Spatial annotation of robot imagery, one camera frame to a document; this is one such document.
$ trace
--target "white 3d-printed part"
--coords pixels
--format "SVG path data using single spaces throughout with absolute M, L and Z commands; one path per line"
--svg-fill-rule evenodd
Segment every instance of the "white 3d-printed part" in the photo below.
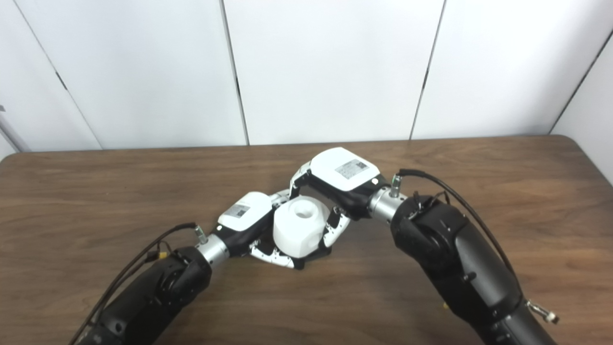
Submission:
M 303 258 L 318 248 L 330 210 L 310 196 L 298 196 L 275 211 L 273 239 L 286 255 Z

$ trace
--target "white wall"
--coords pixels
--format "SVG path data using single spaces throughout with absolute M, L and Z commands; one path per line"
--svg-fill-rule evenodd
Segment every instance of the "white wall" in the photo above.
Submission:
M 548 133 L 611 29 L 613 1 L 447 1 L 413 139 Z
M 1 127 L 21 150 L 100 149 L 10 0 L 0 0 L 0 104 Z
M 613 29 L 613 1 L 443 2 L 225 0 L 235 78 L 220 0 L 0 0 L 0 128 L 23 150 L 544 134 Z
M 219 1 L 17 4 L 104 149 L 245 144 Z
M 15 153 L 15 149 L 9 143 L 9 140 L 4 137 L 4 133 L 0 131 L 0 161 L 12 153 Z
M 613 184 L 613 40 L 596 60 L 552 134 L 574 139 Z
M 250 143 L 409 138 L 442 0 L 225 3 Z

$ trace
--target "black cable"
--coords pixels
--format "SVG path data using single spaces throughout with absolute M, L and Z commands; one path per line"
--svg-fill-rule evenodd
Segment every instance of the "black cable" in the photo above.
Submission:
M 182 230 L 182 229 L 187 229 L 187 228 L 192 228 L 193 229 L 196 226 L 197 226 L 196 223 L 179 224 L 179 225 L 175 226 L 174 228 L 169 229 L 166 232 L 164 232 L 163 234 L 161 234 L 160 236 L 158 236 L 158 238 L 156 238 L 153 242 L 151 242 L 148 246 L 146 246 L 143 250 L 141 250 L 140 253 L 138 255 L 136 255 L 121 270 L 121 272 L 117 275 L 117 277 L 115 277 L 113 279 L 113 281 L 111 282 L 109 287 L 107 287 L 107 290 L 102 294 L 102 296 L 100 297 L 98 302 L 94 305 L 94 308 L 92 308 L 92 310 L 89 312 L 89 315 L 87 315 L 87 317 L 85 318 L 85 321 L 83 321 L 81 326 L 78 328 L 78 330 L 75 333 L 75 335 L 72 336 L 72 339 L 70 339 L 70 341 L 68 342 L 68 345 L 74 345 L 76 343 L 76 341 L 78 340 L 79 336 L 81 335 L 81 333 L 83 333 L 83 330 L 85 329 L 85 327 L 87 327 L 87 325 L 91 321 L 91 318 L 97 313 L 97 311 L 100 308 L 100 306 L 102 306 L 104 303 L 106 303 L 105 301 L 108 300 L 110 298 L 110 296 L 112 295 L 112 293 L 119 287 L 118 283 L 122 280 L 123 276 L 128 272 L 128 270 L 130 270 L 130 268 L 132 268 L 132 266 L 134 266 L 136 264 L 136 262 L 143 255 L 145 255 L 157 243 L 162 241 L 166 236 L 168 236 L 168 235 L 170 235 L 170 234 L 172 234 L 172 233 L 174 233 L 176 231 Z
M 139 262 L 138 264 L 136 264 L 136 266 L 134 266 L 128 273 L 126 273 L 118 282 L 117 284 L 115 284 L 114 288 L 111 289 L 111 291 L 109 291 L 109 293 L 106 295 L 106 297 L 104 298 L 104 301 L 100 304 L 100 306 L 98 307 L 98 313 L 95 316 L 95 321 L 94 324 L 97 324 L 100 321 L 100 316 L 102 315 L 102 311 L 104 310 L 104 308 L 106 308 L 107 303 L 109 302 L 109 300 L 111 299 L 111 297 L 113 296 L 113 294 L 115 294 L 115 292 L 117 291 L 117 289 L 131 276 L 134 275 L 134 273 L 136 273 L 136 271 L 138 271 L 145 263 L 147 262 L 147 260 L 142 260 L 141 262 Z
M 417 177 L 421 177 L 423 179 L 428 179 L 428 180 L 436 183 L 437 185 L 441 186 L 447 192 L 449 192 L 449 194 L 451 194 L 470 213 L 470 215 L 472 215 L 473 218 L 477 221 L 479 226 L 483 229 L 483 232 L 485 232 L 485 235 L 487 236 L 487 238 L 490 240 L 490 242 L 492 243 L 492 245 L 494 246 L 494 248 L 496 249 L 496 251 L 500 255 L 500 258 L 502 259 L 504 265 L 511 272 L 511 274 L 513 274 L 513 276 L 515 276 L 517 278 L 517 275 L 515 274 L 515 271 L 513 270 L 513 266 L 511 265 L 511 262 L 509 261 L 509 258 L 506 257 L 506 254 L 504 253 L 502 247 L 500 246 L 500 243 L 498 243 L 498 241 L 496 240 L 496 237 L 494 237 L 493 233 L 487 227 L 485 222 L 483 222 L 483 220 L 477 214 L 477 212 L 470 206 L 470 204 L 468 204 L 468 202 L 466 200 L 464 200 L 464 198 L 462 198 L 453 188 L 448 186 L 441 179 L 439 179 L 439 178 L 437 178 L 435 176 L 432 176 L 432 175 L 428 174 L 427 172 L 424 172 L 424 171 L 421 171 L 421 170 L 401 169 L 398 172 L 398 176 L 417 176 Z

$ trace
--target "wooden table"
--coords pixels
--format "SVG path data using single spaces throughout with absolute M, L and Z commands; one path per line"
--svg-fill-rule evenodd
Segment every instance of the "wooden table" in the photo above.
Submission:
M 205 228 L 251 190 L 287 188 L 339 144 L 19 153 L 0 165 L 0 343 L 66 344 L 107 284 L 162 231 Z M 561 136 L 342 146 L 390 177 L 426 170 L 494 231 L 527 296 L 557 312 L 559 344 L 613 343 L 613 188 Z M 403 190 L 438 189 L 405 179 Z M 196 243 L 174 235 L 176 246 Z M 389 230 L 353 223 L 303 271 L 254 258 L 210 287 L 158 344 L 479 344 Z

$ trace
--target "qr code label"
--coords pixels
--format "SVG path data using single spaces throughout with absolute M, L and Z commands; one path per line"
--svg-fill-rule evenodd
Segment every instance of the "qr code label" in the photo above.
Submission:
M 243 214 L 247 213 L 250 208 L 251 207 L 249 206 L 234 204 L 228 209 L 228 211 L 224 212 L 224 215 L 229 215 L 240 219 L 240 217 L 243 217 Z
M 336 172 L 348 180 L 366 169 L 368 169 L 368 165 L 359 160 L 351 160 L 336 168 Z

